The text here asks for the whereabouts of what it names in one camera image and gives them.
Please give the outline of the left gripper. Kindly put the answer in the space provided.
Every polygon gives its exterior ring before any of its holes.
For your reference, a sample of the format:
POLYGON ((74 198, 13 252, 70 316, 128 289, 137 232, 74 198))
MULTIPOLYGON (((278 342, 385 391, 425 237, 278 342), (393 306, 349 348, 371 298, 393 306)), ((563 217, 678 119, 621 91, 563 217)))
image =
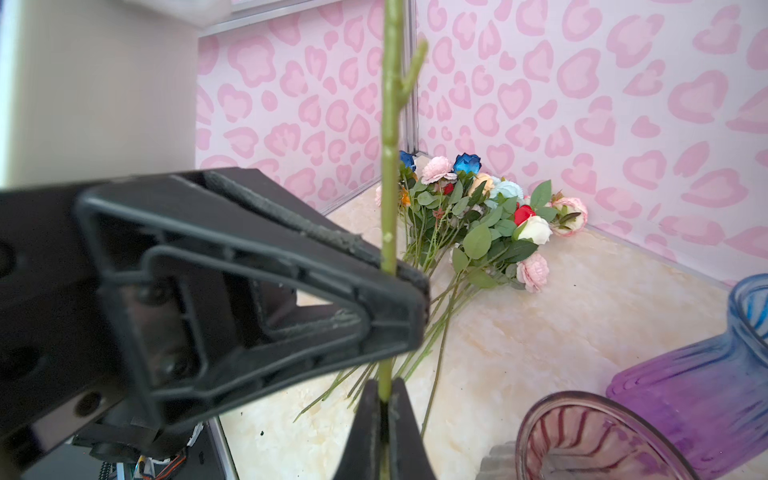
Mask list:
POLYGON ((92 182, 1 192, 1 459, 80 434, 100 459, 173 458, 193 434, 144 417, 97 296, 73 207, 92 182))

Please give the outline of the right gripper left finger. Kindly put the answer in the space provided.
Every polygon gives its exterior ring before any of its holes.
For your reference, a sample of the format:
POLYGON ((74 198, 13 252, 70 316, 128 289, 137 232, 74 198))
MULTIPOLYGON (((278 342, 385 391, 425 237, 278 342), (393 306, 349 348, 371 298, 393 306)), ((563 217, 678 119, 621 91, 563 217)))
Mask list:
POLYGON ((377 480, 380 474, 380 399, 378 382, 362 390, 343 454, 333 480, 377 480))

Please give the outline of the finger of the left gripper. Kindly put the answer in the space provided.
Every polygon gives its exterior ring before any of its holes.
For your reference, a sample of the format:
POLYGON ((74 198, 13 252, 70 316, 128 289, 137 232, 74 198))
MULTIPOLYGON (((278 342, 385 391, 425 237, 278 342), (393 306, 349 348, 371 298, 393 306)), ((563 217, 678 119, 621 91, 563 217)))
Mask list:
POLYGON ((282 227, 380 267, 380 250, 310 207, 257 169, 224 168, 203 172, 205 186, 282 227))
POLYGON ((225 199, 203 173, 78 196, 98 294, 150 419, 187 428, 302 381, 414 350, 430 288, 225 199))

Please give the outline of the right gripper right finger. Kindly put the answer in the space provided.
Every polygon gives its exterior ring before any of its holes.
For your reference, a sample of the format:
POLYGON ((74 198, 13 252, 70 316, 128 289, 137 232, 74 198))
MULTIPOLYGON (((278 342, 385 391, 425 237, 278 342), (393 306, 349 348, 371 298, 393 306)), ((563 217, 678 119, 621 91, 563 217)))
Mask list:
POLYGON ((389 398, 389 467, 391 479, 436 479, 402 378, 392 381, 389 398))

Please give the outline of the dark blue rose stem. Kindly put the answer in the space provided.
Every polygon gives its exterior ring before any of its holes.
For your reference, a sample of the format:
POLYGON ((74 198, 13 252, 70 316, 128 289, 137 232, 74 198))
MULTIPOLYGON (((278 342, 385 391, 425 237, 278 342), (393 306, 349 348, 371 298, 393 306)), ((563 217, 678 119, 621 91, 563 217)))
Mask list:
POLYGON ((399 161, 400 163, 398 165, 398 171, 400 180, 405 183, 410 180, 417 180, 414 155, 400 150, 399 161))

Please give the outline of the white rose stem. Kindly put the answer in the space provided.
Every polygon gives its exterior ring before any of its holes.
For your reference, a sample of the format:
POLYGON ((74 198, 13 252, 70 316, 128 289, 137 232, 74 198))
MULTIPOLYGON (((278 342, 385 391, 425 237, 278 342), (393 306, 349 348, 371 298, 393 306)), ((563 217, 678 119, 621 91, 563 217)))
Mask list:
MULTIPOLYGON (((383 63, 382 63, 382 124, 381 124, 381 173, 382 246, 380 270, 392 277, 397 274, 397 214, 400 205, 398 184, 400 168, 400 114, 407 105, 424 62, 427 46, 418 47, 416 57, 408 72, 403 71, 405 31, 405 3, 384 3, 383 63)), ((393 377, 395 359, 390 357, 379 363, 377 380, 378 396, 383 408, 382 420, 382 479, 403 479, 400 445, 397 441, 398 401, 400 394, 394 385, 403 382, 393 377)))

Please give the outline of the light blue rose stem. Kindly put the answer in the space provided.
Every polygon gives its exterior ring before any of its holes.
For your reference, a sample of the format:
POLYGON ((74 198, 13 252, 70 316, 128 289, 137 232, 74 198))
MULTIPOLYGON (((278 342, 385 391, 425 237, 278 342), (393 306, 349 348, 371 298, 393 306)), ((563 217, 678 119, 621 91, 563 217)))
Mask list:
POLYGON ((416 175, 401 182, 407 263, 432 274, 448 259, 460 276, 513 274, 509 267, 538 249, 518 239, 515 197, 491 194, 494 181, 472 173, 449 173, 428 183, 416 175))

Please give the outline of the maroon grey glass vase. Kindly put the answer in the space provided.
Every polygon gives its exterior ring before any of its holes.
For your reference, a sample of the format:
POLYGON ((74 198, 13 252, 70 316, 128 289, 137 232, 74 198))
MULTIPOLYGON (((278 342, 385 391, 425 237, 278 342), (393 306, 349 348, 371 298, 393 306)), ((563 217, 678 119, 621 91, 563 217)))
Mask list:
POLYGON ((491 448, 478 479, 697 479, 657 429, 600 395, 564 391, 526 413, 517 438, 491 448))

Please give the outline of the blue purple glass vase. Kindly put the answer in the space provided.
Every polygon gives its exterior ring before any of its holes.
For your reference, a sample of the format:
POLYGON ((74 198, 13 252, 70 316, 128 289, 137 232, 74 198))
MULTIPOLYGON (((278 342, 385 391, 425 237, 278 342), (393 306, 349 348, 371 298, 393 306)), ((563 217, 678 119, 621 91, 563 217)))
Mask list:
POLYGON ((731 290, 723 334, 616 374, 605 394, 660 431, 702 479, 766 451, 766 275, 731 290))

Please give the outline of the red rose stem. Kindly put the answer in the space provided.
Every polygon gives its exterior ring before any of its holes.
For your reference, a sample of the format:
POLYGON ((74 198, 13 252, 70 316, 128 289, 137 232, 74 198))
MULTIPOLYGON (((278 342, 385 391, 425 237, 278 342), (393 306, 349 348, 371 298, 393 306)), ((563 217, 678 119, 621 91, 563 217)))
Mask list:
POLYGON ((518 199, 519 207, 514 214, 518 225, 516 237, 530 240, 538 249, 529 258, 513 264, 509 271, 511 277, 500 275, 489 277, 484 270, 477 275, 460 276, 451 265, 451 275, 445 287, 435 293, 432 312, 427 320, 424 346, 406 355, 401 362, 395 362, 393 376, 408 380, 417 368, 431 354, 444 354, 446 334, 452 319, 466 308, 482 291, 509 286, 531 293, 540 292, 547 284, 549 267, 539 249, 554 235, 573 235, 586 224, 587 211, 573 198, 566 198, 561 193, 554 193, 550 182, 544 182, 535 188, 531 196, 523 194, 513 182, 488 177, 494 181, 491 194, 502 194, 506 198, 518 199))

